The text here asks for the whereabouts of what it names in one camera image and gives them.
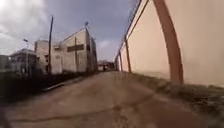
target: road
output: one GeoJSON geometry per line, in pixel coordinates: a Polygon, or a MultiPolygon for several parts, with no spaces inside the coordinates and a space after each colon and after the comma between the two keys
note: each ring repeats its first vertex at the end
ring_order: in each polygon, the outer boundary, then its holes
{"type": "Polygon", "coordinates": [[[182,103],[120,73],[69,83],[5,108],[12,128],[205,128],[182,103]]]}

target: window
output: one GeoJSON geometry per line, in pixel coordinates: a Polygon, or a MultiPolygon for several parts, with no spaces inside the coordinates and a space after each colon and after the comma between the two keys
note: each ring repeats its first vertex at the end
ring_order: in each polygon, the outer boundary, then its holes
{"type": "Polygon", "coordinates": [[[44,55],[45,59],[46,59],[46,62],[48,63],[48,55],[44,55]]]}
{"type": "Polygon", "coordinates": [[[90,51],[90,46],[89,46],[89,45],[87,45],[87,46],[86,46],[86,49],[87,49],[88,51],[90,51]]]}
{"type": "Polygon", "coordinates": [[[49,67],[48,67],[48,65],[47,65],[47,66],[45,66],[45,70],[46,70],[46,72],[48,72],[48,71],[49,71],[49,67]]]}
{"type": "Polygon", "coordinates": [[[74,51],[80,51],[80,50],[84,50],[84,45],[83,44],[67,47],[68,52],[74,52],[74,51]]]}
{"type": "Polygon", "coordinates": [[[55,50],[55,51],[60,51],[60,48],[59,48],[59,47],[57,47],[57,48],[54,48],[54,50],[55,50]]]}

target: building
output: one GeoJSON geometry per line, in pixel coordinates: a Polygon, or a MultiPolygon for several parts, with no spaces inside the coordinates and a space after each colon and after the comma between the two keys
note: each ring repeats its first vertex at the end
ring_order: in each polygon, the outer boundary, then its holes
{"type": "Polygon", "coordinates": [[[139,0],[116,56],[120,71],[224,87],[224,2],[139,0]]]}
{"type": "MultiPolygon", "coordinates": [[[[53,74],[62,73],[62,54],[56,48],[57,45],[52,46],[51,48],[51,68],[53,74]]],[[[41,74],[48,73],[48,51],[49,43],[46,40],[38,40],[35,42],[35,53],[37,55],[37,69],[41,74]]]]}
{"type": "Polygon", "coordinates": [[[9,56],[0,55],[0,72],[6,72],[10,69],[9,56]]]}
{"type": "MultiPolygon", "coordinates": [[[[48,41],[37,41],[35,52],[38,68],[44,73],[48,66],[48,41]]],[[[51,67],[53,74],[95,72],[97,70],[96,44],[86,28],[52,45],[51,67]]]]}
{"type": "Polygon", "coordinates": [[[115,64],[106,60],[98,61],[98,71],[115,71],[115,64]]]}
{"type": "Polygon", "coordinates": [[[97,70],[96,43],[86,28],[74,33],[61,43],[63,69],[68,72],[97,70]]]}
{"type": "Polygon", "coordinates": [[[36,54],[29,49],[21,49],[12,55],[11,70],[20,75],[34,75],[36,71],[36,54]]]}

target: dirt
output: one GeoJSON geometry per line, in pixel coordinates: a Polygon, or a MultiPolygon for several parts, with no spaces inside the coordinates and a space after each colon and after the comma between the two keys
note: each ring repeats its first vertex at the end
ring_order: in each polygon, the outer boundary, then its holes
{"type": "Polygon", "coordinates": [[[140,79],[101,73],[7,106],[2,121],[7,128],[208,127],[204,116],[155,93],[140,79]]]}
{"type": "Polygon", "coordinates": [[[209,127],[224,128],[224,88],[214,85],[174,85],[164,79],[138,74],[120,75],[137,80],[157,93],[183,102],[188,108],[205,116],[209,127]]]}

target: sky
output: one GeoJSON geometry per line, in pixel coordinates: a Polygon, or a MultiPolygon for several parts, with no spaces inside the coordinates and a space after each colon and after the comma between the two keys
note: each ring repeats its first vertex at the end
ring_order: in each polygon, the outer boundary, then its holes
{"type": "Polygon", "coordinates": [[[38,39],[60,42],[89,22],[98,60],[114,60],[124,36],[133,0],[0,0],[0,54],[11,54],[38,39]]]}

